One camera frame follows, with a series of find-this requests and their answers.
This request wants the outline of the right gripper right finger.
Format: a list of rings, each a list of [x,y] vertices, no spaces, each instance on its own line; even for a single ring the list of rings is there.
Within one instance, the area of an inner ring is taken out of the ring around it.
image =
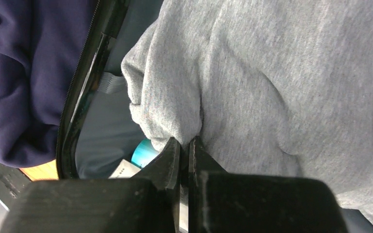
[[[200,138],[189,144],[191,233],[345,233],[329,187],[318,180],[226,172]]]

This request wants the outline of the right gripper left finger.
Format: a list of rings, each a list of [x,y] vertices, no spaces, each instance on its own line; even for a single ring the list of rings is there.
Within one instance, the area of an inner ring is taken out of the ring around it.
[[[181,146],[163,151],[130,178],[30,183],[2,233],[177,233]]]

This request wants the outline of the white black space suitcase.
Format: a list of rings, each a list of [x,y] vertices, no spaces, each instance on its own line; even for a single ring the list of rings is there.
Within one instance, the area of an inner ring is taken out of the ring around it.
[[[128,84],[122,73],[121,63],[145,31],[158,19],[164,1],[100,2],[71,84],[60,126],[57,166],[61,178],[109,179],[121,160],[131,162],[138,144],[149,139],[132,118]],[[190,142],[185,146],[180,144],[179,171],[179,231],[189,233]],[[233,173],[220,166],[226,172]],[[325,183],[304,176],[233,174],[306,178]],[[373,224],[358,209],[341,207],[335,193],[326,185],[339,206],[347,233],[373,233]]]

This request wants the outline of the grey garment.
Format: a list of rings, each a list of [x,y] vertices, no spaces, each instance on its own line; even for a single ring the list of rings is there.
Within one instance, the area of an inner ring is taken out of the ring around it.
[[[324,181],[373,224],[373,0],[166,0],[121,63],[162,150]]]

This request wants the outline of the navy blue garment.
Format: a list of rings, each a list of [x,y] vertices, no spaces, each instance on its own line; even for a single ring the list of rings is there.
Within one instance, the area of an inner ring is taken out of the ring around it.
[[[0,0],[0,163],[24,168],[55,157],[70,81],[94,0]]]

